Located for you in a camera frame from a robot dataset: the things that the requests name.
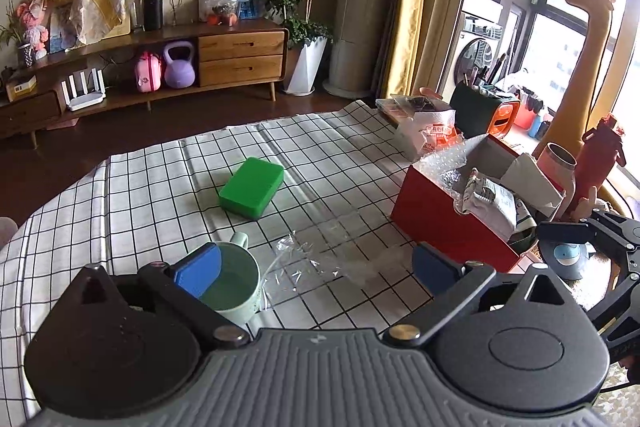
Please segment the red cardboard storage box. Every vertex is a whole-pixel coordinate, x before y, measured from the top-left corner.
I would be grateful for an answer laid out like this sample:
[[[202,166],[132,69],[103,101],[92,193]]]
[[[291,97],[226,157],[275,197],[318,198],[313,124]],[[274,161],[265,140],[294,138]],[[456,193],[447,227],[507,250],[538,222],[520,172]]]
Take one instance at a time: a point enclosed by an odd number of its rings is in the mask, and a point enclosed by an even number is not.
[[[553,219],[564,199],[532,156],[484,134],[414,162],[392,220],[416,243],[457,262],[478,260],[509,272],[536,243],[526,219]]]

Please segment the printed fabric gift bag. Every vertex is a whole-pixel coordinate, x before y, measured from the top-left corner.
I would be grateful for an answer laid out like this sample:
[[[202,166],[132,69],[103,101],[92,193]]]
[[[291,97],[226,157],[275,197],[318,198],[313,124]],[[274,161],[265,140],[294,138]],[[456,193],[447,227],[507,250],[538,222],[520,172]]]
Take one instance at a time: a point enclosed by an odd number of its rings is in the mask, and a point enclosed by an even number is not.
[[[537,222],[525,202],[476,168],[454,203],[460,215],[472,215],[517,254],[534,247]]]

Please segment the green scrub sponge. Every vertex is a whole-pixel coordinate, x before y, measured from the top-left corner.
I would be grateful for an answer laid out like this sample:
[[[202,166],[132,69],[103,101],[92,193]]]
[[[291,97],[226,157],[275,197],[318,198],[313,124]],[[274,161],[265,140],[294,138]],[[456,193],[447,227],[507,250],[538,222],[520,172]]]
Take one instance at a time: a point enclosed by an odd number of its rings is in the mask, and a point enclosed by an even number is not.
[[[262,217],[283,182],[284,168],[273,162],[250,157],[219,193],[224,210],[250,220]]]

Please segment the clear bubble wrap sheet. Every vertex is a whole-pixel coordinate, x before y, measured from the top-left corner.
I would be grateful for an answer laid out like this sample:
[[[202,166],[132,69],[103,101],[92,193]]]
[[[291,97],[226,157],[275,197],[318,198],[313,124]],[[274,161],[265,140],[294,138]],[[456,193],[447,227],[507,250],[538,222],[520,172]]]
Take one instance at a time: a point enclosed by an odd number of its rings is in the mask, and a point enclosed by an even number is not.
[[[433,150],[413,164],[420,173],[453,199],[459,198],[474,167],[471,155],[480,138]]]

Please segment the white pink bunny toy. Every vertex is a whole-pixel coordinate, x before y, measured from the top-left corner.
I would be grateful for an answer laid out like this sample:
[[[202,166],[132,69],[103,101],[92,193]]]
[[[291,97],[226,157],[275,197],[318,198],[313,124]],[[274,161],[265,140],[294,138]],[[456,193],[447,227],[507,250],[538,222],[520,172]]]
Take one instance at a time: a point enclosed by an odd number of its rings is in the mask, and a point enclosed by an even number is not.
[[[598,197],[598,189],[595,186],[590,187],[586,197],[578,199],[573,210],[567,210],[564,219],[568,222],[578,222],[582,219],[589,218],[593,210],[610,211],[612,209],[608,202]]]

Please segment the clear cellophane wrapper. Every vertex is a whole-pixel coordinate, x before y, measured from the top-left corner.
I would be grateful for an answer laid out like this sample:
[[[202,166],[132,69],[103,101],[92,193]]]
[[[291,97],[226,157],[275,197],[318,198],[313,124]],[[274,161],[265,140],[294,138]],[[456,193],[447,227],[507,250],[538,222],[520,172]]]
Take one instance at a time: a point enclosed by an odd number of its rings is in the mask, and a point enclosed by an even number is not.
[[[345,279],[361,289],[410,265],[411,243],[382,212],[359,209],[275,239],[260,282],[259,309]]]

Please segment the orange white snack bag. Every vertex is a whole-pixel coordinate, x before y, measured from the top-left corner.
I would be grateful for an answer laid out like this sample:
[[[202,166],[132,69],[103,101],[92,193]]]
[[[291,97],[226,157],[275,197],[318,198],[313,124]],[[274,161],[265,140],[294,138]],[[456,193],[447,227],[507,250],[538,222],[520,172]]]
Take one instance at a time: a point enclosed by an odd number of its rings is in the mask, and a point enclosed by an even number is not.
[[[410,161],[463,141],[462,135],[457,132],[454,109],[418,112],[405,118],[398,124],[394,140]]]

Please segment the black white checkered tablecloth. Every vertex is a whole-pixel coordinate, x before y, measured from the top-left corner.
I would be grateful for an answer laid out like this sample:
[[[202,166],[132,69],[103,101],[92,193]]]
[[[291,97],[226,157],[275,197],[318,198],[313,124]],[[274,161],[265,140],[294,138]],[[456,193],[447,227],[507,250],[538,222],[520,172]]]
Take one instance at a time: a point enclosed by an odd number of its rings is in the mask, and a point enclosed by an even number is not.
[[[354,102],[331,113],[207,131],[102,161],[35,211],[2,248],[2,424],[18,426],[36,413],[24,353],[84,265],[132,274],[151,261],[176,262],[205,243],[243,232],[263,268],[275,239],[326,218],[363,209],[390,220],[408,168],[393,137],[377,110]],[[219,202],[222,188],[250,157],[284,168],[283,182],[258,220]],[[428,299],[410,263],[371,289],[345,279],[324,284],[259,312],[248,329],[382,331]]]

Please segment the white steel thermos cup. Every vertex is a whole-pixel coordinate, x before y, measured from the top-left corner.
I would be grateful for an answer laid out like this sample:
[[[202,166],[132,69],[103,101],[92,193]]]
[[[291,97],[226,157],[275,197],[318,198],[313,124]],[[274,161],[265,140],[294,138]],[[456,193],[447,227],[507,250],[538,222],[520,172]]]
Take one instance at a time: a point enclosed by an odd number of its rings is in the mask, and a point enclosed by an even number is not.
[[[537,158],[538,168],[563,195],[562,202],[554,215],[560,220],[573,200],[576,190],[574,156],[559,144],[547,143]]]

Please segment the orange giraffe plush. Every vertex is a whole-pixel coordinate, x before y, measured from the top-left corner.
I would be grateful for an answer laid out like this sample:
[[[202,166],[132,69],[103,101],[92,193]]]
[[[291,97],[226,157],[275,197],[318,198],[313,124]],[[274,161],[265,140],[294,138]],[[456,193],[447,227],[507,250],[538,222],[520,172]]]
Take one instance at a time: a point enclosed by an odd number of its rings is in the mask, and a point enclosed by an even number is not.
[[[596,92],[602,57],[611,32],[615,0],[565,1],[588,14],[587,33],[561,104],[549,129],[534,150],[535,158],[541,156],[548,143],[562,146],[574,157],[579,154]]]

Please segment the purple kettlebell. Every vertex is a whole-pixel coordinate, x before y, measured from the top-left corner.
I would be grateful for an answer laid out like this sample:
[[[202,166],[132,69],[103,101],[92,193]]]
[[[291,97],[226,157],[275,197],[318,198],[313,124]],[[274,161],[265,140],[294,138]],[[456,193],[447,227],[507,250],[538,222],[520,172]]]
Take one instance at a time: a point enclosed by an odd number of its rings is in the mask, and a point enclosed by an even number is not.
[[[185,60],[175,60],[170,52],[175,49],[186,49],[189,56]],[[165,68],[165,82],[171,89],[186,89],[193,86],[195,70],[193,67],[194,46],[189,41],[175,41],[167,43],[163,49]]]

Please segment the white tall planter pot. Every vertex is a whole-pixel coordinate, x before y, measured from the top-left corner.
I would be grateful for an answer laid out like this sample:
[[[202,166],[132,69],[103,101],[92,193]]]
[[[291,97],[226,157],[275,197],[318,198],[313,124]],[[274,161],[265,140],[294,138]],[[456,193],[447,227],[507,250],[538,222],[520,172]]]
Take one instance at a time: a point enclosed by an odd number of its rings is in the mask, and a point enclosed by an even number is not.
[[[327,43],[328,38],[320,37],[302,46],[292,77],[284,89],[285,94],[308,96],[314,93],[314,80]]]

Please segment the wooden tv sideboard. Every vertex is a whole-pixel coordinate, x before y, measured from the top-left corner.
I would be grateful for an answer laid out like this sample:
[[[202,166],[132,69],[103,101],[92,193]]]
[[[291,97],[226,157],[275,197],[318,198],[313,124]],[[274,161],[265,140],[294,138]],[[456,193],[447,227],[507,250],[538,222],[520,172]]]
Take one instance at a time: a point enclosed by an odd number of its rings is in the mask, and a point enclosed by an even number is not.
[[[206,23],[109,38],[51,54],[12,75],[1,135],[35,135],[80,117],[163,98],[266,84],[284,77],[288,32],[270,20]]]

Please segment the clear bag of snacks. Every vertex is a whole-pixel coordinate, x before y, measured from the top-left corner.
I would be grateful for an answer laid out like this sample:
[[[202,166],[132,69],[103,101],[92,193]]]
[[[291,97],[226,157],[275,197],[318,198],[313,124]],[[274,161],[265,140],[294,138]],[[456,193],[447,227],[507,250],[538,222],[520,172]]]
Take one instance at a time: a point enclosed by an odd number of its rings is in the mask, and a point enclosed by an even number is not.
[[[198,0],[198,19],[213,26],[234,26],[239,20],[239,0]]]

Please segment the pink plush doll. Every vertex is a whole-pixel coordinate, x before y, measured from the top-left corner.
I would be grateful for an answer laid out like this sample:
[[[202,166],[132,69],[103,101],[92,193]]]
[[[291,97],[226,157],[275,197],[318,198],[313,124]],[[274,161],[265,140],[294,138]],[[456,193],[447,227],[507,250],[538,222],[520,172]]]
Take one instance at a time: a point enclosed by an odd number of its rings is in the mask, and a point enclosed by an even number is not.
[[[23,28],[23,42],[28,43],[35,61],[48,54],[49,31],[46,25],[47,0],[23,1],[15,11]]]

